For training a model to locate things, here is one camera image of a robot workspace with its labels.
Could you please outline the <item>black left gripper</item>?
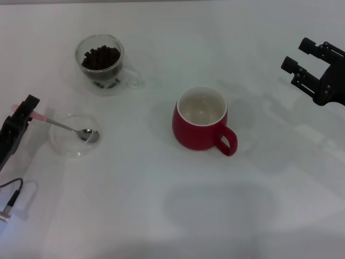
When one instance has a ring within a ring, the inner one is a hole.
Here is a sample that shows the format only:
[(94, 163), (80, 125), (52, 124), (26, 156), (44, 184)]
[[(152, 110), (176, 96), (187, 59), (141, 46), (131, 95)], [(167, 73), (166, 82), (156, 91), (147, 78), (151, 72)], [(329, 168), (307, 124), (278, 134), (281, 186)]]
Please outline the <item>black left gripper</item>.
[(31, 121), (31, 113), (39, 104), (40, 99), (32, 95), (21, 102), (16, 109), (18, 115), (8, 116), (1, 128), (1, 170), (17, 150), (21, 139)]

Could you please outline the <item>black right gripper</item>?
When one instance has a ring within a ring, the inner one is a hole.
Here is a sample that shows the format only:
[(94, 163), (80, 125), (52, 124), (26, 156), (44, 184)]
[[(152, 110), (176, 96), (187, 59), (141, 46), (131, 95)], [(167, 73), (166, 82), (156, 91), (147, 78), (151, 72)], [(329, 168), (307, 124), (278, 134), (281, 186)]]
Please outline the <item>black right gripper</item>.
[(287, 56), (281, 68), (293, 74), (291, 84), (324, 106), (327, 103), (339, 103), (344, 106), (344, 51), (328, 42), (317, 46), (315, 42), (304, 38), (299, 50), (330, 64), (321, 78), (310, 74), (298, 62)]

